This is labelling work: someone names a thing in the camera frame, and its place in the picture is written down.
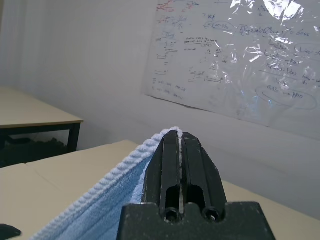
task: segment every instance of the black object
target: black object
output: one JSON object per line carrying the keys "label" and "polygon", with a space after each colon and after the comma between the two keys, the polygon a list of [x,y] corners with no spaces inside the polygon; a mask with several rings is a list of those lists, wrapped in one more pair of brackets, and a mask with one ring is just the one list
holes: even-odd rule
{"label": "black object", "polygon": [[11,136],[11,135],[34,134],[34,133],[69,130],[67,148],[68,148],[68,153],[72,153],[77,151],[80,125],[81,123],[70,123],[70,124],[57,124],[57,125],[44,125],[44,126],[0,128],[0,150],[5,147],[5,141],[8,139],[8,136]]}
{"label": "black object", "polygon": [[21,235],[21,231],[13,226],[0,224],[0,240],[15,238]]}
{"label": "black object", "polygon": [[181,146],[180,160],[176,131],[163,137],[145,173],[142,204],[122,208],[117,240],[275,240],[259,203],[227,202],[198,139],[185,132]]}

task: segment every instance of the screw hole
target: screw hole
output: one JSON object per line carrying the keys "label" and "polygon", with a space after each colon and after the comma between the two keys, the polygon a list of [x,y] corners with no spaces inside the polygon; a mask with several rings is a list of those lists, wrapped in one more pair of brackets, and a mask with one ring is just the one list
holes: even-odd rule
{"label": "screw hole", "polygon": [[205,208],[203,210],[203,215],[210,222],[218,222],[220,220],[220,214],[215,208]]}
{"label": "screw hole", "polygon": [[164,220],[166,222],[178,222],[180,220],[180,213],[174,207],[168,207],[164,212]]}

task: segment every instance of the plastic sheet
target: plastic sheet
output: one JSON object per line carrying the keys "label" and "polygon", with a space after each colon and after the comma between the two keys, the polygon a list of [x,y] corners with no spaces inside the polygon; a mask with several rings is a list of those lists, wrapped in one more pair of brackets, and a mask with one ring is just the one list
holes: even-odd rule
{"label": "plastic sheet", "polygon": [[159,0],[144,93],[320,139],[317,0]]}

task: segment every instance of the light blue cloth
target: light blue cloth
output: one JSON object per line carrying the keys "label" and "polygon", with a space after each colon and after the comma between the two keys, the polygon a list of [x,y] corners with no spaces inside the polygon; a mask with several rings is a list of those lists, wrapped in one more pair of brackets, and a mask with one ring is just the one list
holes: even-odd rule
{"label": "light blue cloth", "polygon": [[141,202],[147,166],[171,130],[182,135],[173,127],[146,140],[31,240],[115,240],[122,207]]}

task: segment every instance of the table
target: table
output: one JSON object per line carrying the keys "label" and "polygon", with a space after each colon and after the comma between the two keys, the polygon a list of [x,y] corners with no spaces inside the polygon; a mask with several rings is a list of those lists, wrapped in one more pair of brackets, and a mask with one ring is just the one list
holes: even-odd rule
{"label": "table", "polygon": [[9,87],[0,87],[0,149],[5,136],[69,130],[67,150],[77,150],[83,120]]}
{"label": "table", "polygon": [[[29,239],[111,171],[138,145],[124,140],[0,169],[0,223]],[[222,181],[229,202],[260,203],[277,240],[318,240],[320,221]]]}

